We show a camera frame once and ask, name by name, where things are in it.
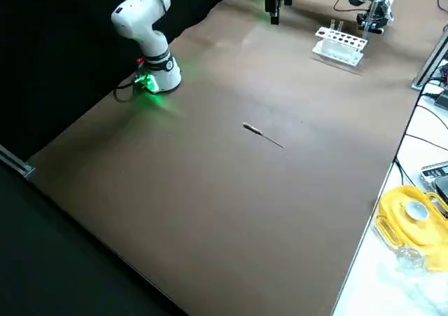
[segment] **black backdrop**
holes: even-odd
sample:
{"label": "black backdrop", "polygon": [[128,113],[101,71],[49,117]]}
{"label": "black backdrop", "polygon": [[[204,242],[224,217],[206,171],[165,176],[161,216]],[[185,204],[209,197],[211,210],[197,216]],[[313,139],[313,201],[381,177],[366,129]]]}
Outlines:
{"label": "black backdrop", "polygon": [[187,316],[0,162],[0,315]]}
{"label": "black backdrop", "polygon": [[[0,144],[27,160],[135,68],[138,46],[110,22],[124,0],[1,0]],[[171,42],[221,0],[171,0]]]}

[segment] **screwdriver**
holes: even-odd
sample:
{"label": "screwdriver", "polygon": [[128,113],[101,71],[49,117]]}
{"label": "screwdriver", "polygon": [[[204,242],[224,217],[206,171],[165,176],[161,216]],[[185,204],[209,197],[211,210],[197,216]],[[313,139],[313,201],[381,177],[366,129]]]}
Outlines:
{"label": "screwdriver", "polygon": [[265,139],[271,141],[272,143],[276,144],[277,146],[280,146],[281,148],[285,149],[284,146],[282,146],[280,143],[274,141],[273,139],[270,139],[269,137],[265,136],[263,134],[263,132],[255,127],[252,127],[251,125],[249,125],[248,123],[243,123],[243,127],[247,130],[250,130],[251,132],[253,132],[254,134],[257,134],[261,137],[264,137]]}

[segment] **white table surface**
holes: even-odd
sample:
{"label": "white table surface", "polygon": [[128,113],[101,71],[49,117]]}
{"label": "white table surface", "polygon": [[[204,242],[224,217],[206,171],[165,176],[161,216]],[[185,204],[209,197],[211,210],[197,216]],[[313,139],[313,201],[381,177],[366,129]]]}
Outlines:
{"label": "white table surface", "polygon": [[[438,91],[441,88],[428,84],[422,93]],[[436,107],[433,99],[421,97],[418,104],[435,112],[448,125],[448,111]],[[448,129],[433,114],[420,107],[412,114],[406,133],[448,149]],[[448,151],[405,137],[398,151],[398,160],[415,185],[426,192],[419,178],[420,169],[448,161]],[[392,164],[379,197],[400,185],[400,170]],[[422,272],[406,275],[400,272],[395,253],[383,242],[374,224],[375,219],[372,219],[367,225],[333,315],[448,315],[448,274]]]}

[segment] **white test tube rack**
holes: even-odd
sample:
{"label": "white test tube rack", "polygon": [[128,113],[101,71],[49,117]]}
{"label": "white test tube rack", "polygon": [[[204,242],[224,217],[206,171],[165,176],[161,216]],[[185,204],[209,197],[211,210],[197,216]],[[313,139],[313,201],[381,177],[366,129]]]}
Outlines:
{"label": "white test tube rack", "polygon": [[322,40],[313,48],[314,53],[350,66],[359,64],[364,56],[362,50],[368,44],[367,39],[328,27],[321,27],[316,32],[316,36],[322,38]]}

